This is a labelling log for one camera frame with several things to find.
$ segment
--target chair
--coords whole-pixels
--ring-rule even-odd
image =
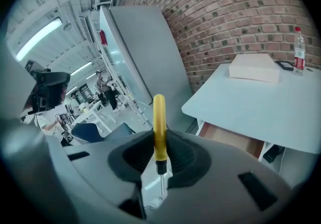
[[[77,123],[71,130],[72,135],[88,141],[89,143],[102,142],[110,139],[119,139],[134,133],[135,131],[133,131],[126,123],[119,125],[114,131],[109,133],[104,138],[101,137],[96,124],[93,123]]]

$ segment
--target ceiling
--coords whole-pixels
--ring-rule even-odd
[[[96,45],[87,39],[79,18],[85,12],[94,11],[94,1],[17,0],[8,18],[6,34],[11,52],[16,55],[34,34],[59,17],[63,25],[32,48],[21,64],[25,66],[27,60],[32,59],[52,71],[72,73],[91,61],[91,66],[71,76],[67,90],[81,85],[97,69],[105,69]],[[67,23],[71,23],[72,27],[64,31],[63,27]]]

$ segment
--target open drawer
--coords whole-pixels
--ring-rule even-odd
[[[219,128],[207,122],[205,122],[203,126],[200,126],[200,128],[201,130],[198,134],[200,137],[235,146],[248,152],[257,159],[259,159],[261,155],[264,146],[263,141]]]

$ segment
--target plastic bottle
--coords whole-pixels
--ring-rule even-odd
[[[305,44],[301,35],[301,28],[295,27],[294,38],[294,69],[295,74],[303,75],[305,66]]]

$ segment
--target white table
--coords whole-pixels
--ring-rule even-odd
[[[278,84],[229,78],[221,64],[183,105],[183,113],[251,138],[317,154],[321,148],[321,71],[280,68]]]
[[[98,101],[97,103],[95,103],[93,105],[93,107],[86,113],[83,113],[81,114],[73,123],[72,123],[72,126],[75,126],[77,123],[80,123],[82,121],[84,121],[86,118],[90,117],[91,115],[94,115],[95,116],[95,120],[93,123],[96,123],[96,122],[100,122],[109,132],[112,132],[112,130],[110,129],[109,126],[106,125],[106,123],[101,119],[101,117],[99,116],[98,112],[97,112],[97,108],[99,106],[102,106],[102,103],[101,101]],[[109,117],[113,120],[114,123],[117,123],[114,118],[109,115]]]

